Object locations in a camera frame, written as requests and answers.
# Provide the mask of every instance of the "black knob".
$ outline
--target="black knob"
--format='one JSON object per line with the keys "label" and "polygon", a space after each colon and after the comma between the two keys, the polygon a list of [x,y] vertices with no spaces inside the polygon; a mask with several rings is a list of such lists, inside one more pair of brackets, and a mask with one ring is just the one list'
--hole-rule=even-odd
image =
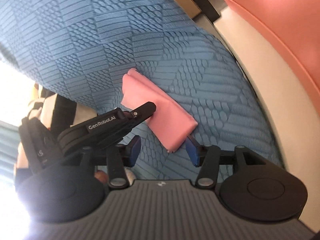
{"label": "black knob", "polygon": [[63,223],[82,218],[104,200],[104,187],[84,166],[54,164],[25,180],[18,197],[33,220]]}
{"label": "black knob", "polygon": [[300,216],[308,193],[299,179],[246,147],[236,147],[235,153],[235,173],[220,188],[227,209],[259,222]]}

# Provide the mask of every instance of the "folded pink towel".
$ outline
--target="folded pink towel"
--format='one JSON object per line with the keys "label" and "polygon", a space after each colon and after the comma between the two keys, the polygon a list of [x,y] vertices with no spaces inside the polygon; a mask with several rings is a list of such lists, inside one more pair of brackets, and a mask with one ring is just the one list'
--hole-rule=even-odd
{"label": "folded pink towel", "polygon": [[169,152],[175,152],[198,125],[196,120],[134,68],[123,76],[122,81],[121,104],[135,109],[148,101],[155,103],[157,109],[146,122],[162,145]]}

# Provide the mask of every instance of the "textured fabric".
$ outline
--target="textured fabric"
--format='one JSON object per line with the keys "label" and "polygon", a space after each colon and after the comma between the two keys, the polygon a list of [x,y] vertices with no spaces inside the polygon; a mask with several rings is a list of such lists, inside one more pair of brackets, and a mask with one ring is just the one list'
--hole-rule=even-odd
{"label": "textured fabric", "polygon": [[[200,143],[243,144],[280,163],[235,60],[172,0],[0,0],[0,29],[2,59],[62,96],[99,113],[120,107],[122,76],[136,67],[197,120]],[[184,147],[169,155],[145,124],[124,141],[134,134],[139,178],[196,178]]]}

